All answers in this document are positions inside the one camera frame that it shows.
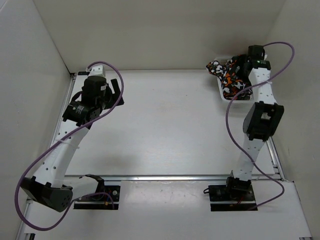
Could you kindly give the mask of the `orange camouflage patterned shorts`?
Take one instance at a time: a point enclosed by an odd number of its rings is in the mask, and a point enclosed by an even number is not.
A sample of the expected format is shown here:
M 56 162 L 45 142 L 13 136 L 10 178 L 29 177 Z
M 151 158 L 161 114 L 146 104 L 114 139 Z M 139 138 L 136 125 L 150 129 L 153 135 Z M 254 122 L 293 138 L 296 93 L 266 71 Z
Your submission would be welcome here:
M 251 86 L 249 78 L 242 72 L 246 62 L 247 55 L 241 54 L 228 59 L 225 64 L 214 60 L 206 65 L 208 72 L 219 79 L 226 100 L 231 100 L 238 92 Z

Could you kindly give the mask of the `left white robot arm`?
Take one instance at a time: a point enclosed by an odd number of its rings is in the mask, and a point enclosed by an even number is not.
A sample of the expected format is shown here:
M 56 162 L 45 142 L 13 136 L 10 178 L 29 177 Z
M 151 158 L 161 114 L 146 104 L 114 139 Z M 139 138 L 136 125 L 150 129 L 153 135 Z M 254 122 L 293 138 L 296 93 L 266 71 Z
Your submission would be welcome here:
M 88 76 L 81 91 L 67 105 L 58 131 L 57 147 L 45 159 L 32 177 L 24 177 L 21 188 L 35 202 L 63 212 L 72 200 L 89 195 L 100 200 L 105 194 L 100 176 L 86 174 L 74 182 L 67 182 L 65 174 L 80 142 L 92 127 L 92 121 L 102 111 L 124 104 L 116 78 L 107 82 L 103 76 Z

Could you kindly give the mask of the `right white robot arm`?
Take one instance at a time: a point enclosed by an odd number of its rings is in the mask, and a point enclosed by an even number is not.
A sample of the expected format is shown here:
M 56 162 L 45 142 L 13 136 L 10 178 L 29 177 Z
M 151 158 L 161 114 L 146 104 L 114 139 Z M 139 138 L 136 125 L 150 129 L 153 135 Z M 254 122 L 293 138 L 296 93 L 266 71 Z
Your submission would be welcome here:
M 248 47 L 241 73 L 252 85 L 258 86 L 252 90 L 254 103 L 243 121 L 244 151 L 240 153 L 224 188 L 224 193 L 230 200 L 236 200 L 250 191 L 254 163 L 266 141 L 274 135 L 284 114 L 284 107 L 277 104 L 271 84 L 267 82 L 271 76 L 271 64 L 265 59 L 263 46 Z

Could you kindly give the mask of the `small blue label sticker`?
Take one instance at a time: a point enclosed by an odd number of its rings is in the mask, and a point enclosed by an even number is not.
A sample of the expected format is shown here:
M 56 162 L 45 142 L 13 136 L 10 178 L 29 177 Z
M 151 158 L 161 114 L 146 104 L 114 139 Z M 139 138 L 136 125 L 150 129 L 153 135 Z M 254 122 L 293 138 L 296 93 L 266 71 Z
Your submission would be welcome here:
M 79 72 L 77 73 L 78 76 L 88 76 L 89 74 L 90 74 L 90 73 L 87 72 L 87 71 L 79 71 Z

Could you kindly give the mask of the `white plastic mesh basket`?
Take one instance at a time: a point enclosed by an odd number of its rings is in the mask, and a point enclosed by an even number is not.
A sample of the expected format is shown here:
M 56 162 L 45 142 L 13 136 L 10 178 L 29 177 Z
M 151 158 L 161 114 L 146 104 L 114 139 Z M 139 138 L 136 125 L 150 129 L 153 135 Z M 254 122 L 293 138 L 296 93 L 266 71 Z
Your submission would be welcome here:
M 217 56 L 214 61 L 218 61 L 221 65 L 225 65 L 227 63 L 228 60 L 230 60 L 232 58 L 232 56 L 229 56 L 229 55 L 222 55 L 222 56 Z M 222 99 L 222 102 L 225 104 L 225 105 L 228 105 L 230 100 L 229 99 L 226 99 L 224 96 L 223 96 L 223 90 L 222 90 L 222 86 L 221 86 L 221 80 L 217 77 L 216 78 L 216 81 L 217 81 L 217 85 L 218 85 L 218 90 L 219 90 L 219 94 L 220 94 L 220 98 Z M 239 99 L 236 99 L 234 100 L 231 104 L 232 105 L 250 105 L 250 104 L 253 104 L 254 103 L 254 96 L 251 95 L 250 98 L 248 100 L 239 100 Z

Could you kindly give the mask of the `aluminium front rail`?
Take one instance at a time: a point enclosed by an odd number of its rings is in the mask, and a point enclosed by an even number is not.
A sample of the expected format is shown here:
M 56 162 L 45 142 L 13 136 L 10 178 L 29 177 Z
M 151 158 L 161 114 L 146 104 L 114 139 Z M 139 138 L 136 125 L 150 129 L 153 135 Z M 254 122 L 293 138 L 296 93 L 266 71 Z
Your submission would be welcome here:
M 223 181 L 228 175 L 99 175 L 105 181 Z

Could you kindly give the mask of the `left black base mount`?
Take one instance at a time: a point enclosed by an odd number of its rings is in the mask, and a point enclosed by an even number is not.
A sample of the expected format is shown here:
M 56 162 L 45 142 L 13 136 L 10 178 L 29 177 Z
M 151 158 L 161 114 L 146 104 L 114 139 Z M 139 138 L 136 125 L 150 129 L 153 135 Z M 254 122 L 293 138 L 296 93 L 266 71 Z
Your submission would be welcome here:
M 119 209 L 120 193 L 119 184 L 107 183 L 100 176 L 86 174 L 73 185 L 73 208 L 115 211 Z

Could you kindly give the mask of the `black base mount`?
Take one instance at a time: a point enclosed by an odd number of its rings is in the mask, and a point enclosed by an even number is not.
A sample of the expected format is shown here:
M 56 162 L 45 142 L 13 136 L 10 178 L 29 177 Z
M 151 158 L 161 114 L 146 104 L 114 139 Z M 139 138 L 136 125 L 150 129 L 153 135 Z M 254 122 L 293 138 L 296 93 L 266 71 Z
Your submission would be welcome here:
M 209 195 L 211 212 L 258 210 L 251 180 L 229 176 L 225 184 L 209 185 L 203 193 Z
M 107 183 L 100 176 L 86 174 L 73 185 L 73 208 L 115 211 L 119 209 L 120 193 L 119 184 Z

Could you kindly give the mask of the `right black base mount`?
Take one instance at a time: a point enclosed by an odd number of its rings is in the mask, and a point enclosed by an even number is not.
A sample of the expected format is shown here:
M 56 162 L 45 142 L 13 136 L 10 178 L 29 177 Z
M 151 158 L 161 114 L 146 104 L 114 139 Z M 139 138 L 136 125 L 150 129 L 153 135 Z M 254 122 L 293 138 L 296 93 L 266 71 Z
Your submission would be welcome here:
M 229 176 L 225 184 L 209 185 L 203 193 L 209 195 L 211 212 L 258 210 L 251 180 Z

